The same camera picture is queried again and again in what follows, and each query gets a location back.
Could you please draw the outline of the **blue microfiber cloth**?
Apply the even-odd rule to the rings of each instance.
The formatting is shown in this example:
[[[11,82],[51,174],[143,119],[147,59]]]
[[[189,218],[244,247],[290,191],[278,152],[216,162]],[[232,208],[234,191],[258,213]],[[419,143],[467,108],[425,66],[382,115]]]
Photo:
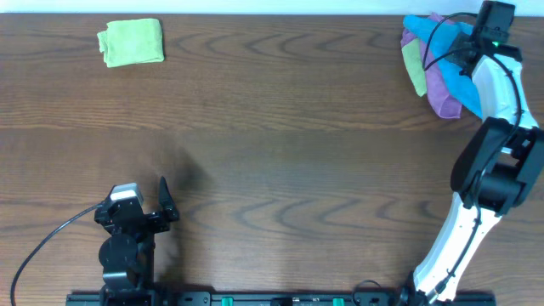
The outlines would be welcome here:
[[[404,29],[413,32],[417,38],[426,43],[422,64],[437,65],[443,74],[446,87],[451,95],[475,116],[481,117],[482,110],[478,91],[472,80],[461,76],[461,67],[446,59],[434,63],[434,58],[446,54],[454,39],[460,32],[470,34],[473,27],[464,22],[446,20],[443,16],[432,13],[426,18],[407,15],[403,19]]]

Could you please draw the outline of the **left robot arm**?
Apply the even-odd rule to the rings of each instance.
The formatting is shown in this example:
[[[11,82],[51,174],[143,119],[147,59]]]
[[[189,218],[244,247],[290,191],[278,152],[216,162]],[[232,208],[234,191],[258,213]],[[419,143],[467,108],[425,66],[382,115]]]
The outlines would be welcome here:
[[[135,183],[115,185],[94,213],[94,221],[109,234],[99,249],[103,280],[114,292],[148,289],[154,283],[155,235],[179,221],[179,210],[160,179],[160,210],[145,213],[144,198]]]

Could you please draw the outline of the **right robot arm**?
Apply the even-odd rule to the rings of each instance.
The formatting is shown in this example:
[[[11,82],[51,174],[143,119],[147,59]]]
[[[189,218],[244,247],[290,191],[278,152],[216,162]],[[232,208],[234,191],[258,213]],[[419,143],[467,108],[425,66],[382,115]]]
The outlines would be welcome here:
[[[484,305],[491,296],[458,294],[479,244],[510,209],[522,204],[543,169],[543,132],[521,84],[522,56],[508,27],[477,25],[459,34],[445,58],[476,87],[483,124],[450,176],[452,203],[428,255],[409,276],[399,305]]]

